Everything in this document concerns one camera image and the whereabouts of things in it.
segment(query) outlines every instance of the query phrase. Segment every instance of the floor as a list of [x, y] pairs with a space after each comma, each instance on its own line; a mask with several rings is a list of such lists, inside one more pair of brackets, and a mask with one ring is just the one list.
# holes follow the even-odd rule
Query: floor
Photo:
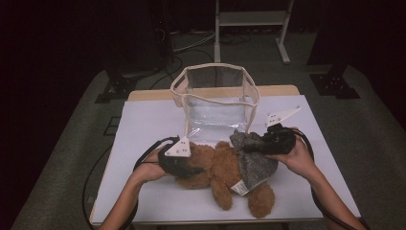
[[[325, 73], [330, 66], [307, 66], [314, 33], [288, 33], [285, 40], [291, 63], [278, 53], [278, 34], [244, 34], [227, 37], [221, 46], [223, 62], [239, 65], [257, 85], [294, 84], [305, 95], [327, 144], [350, 188], [361, 215], [371, 229], [406, 226], [406, 133], [373, 92], [368, 79], [349, 66], [344, 78], [360, 99], [337, 100], [320, 96], [309, 75]], [[208, 34], [174, 34], [179, 49]], [[136, 90], [169, 88], [185, 66], [212, 62], [214, 48], [206, 42], [176, 54], [166, 71], [144, 78]], [[76, 110], [38, 179], [12, 229], [89, 229], [88, 217], [114, 142], [115, 117], [123, 99], [95, 103], [108, 84], [101, 71], [84, 92]], [[278, 224], [169, 226], [176, 230], [282, 229]], [[153, 226], [137, 229], [154, 229]], [[326, 229], [321, 221], [297, 221], [289, 229]]]

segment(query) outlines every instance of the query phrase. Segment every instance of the stuffed animal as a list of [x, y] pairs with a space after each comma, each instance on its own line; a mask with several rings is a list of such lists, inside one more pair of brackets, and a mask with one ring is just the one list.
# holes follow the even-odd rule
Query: stuffed animal
[[[232, 187], [241, 179], [238, 155], [227, 142], [219, 142], [212, 148], [191, 142], [191, 157], [187, 166], [202, 169], [202, 172], [189, 177], [176, 177], [176, 182], [187, 189], [212, 187], [215, 202], [223, 210], [230, 210], [233, 205]], [[248, 198], [248, 208], [253, 217], [260, 219], [271, 213], [275, 195], [267, 181], [244, 195]]]

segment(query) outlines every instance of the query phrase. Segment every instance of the gray cloth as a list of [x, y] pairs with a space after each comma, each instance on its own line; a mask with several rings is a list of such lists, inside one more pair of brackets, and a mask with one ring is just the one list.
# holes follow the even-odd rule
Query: gray cloth
[[269, 159], [259, 152], [247, 153], [243, 149], [245, 145], [264, 144], [258, 134], [235, 130], [234, 134], [230, 136], [230, 140], [238, 154], [239, 170], [247, 189], [254, 189], [275, 173], [278, 161]]

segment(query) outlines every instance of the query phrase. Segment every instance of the teddy bear foot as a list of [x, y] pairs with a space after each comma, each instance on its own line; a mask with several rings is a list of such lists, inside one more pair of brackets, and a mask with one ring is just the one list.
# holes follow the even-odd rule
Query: teddy bear foot
[[260, 184], [248, 195], [248, 207], [251, 214], [257, 218], [269, 215], [275, 204], [275, 194], [268, 183]]

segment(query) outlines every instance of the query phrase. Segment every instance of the forearm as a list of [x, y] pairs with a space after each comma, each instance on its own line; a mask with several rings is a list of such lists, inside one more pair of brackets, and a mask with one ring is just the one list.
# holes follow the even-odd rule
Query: forearm
[[101, 230], [119, 229], [123, 225], [134, 209], [138, 200], [138, 194], [144, 183], [144, 180], [134, 174], [128, 178], [119, 198], [102, 223]]
[[[365, 229], [319, 170], [308, 179], [308, 182], [320, 203], [329, 213], [355, 229]], [[328, 229], [343, 229], [329, 218], [326, 219]]]

